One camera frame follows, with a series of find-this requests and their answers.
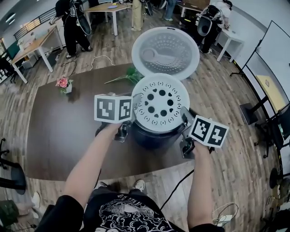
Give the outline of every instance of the black hair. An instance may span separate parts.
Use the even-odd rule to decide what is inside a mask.
[[[224,3],[228,4],[230,6],[230,10],[232,10],[232,2],[229,0],[222,0]]]

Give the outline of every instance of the colander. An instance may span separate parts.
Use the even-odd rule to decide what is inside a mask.
[[[143,76],[166,73],[183,80],[199,63],[195,41],[182,30],[171,27],[144,32],[134,42],[131,55],[134,66]]]
[[[182,124],[180,109],[189,109],[189,95],[178,79],[165,73],[151,74],[137,83],[132,96],[138,93],[142,98],[133,110],[144,128],[166,133]]]

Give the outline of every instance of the beige pants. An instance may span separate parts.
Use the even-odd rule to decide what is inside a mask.
[[[142,4],[139,0],[133,0],[132,11],[132,27],[136,30],[141,30],[143,26],[143,17]]]

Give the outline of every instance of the ceiling light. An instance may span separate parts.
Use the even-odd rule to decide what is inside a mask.
[[[13,20],[9,23],[9,25],[12,24],[14,21],[15,21],[15,19],[13,19]]]
[[[6,23],[8,23],[15,15],[16,15],[15,13],[11,13],[10,15],[8,15]]]

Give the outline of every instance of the black t-shirt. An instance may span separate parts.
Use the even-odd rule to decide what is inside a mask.
[[[63,15],[62,20],[64,24],[76,21],[76,18],[69,16],[69,2],[70,0],[59,0],[55,5],[56,17]]]
[[[82,206],[70,196],[61,196],[48,207],[36,232],[184,232],[167,221],[155,202],[146,196],[104,193]],[[224,232],[212,224],[196,226],[189,232]]]

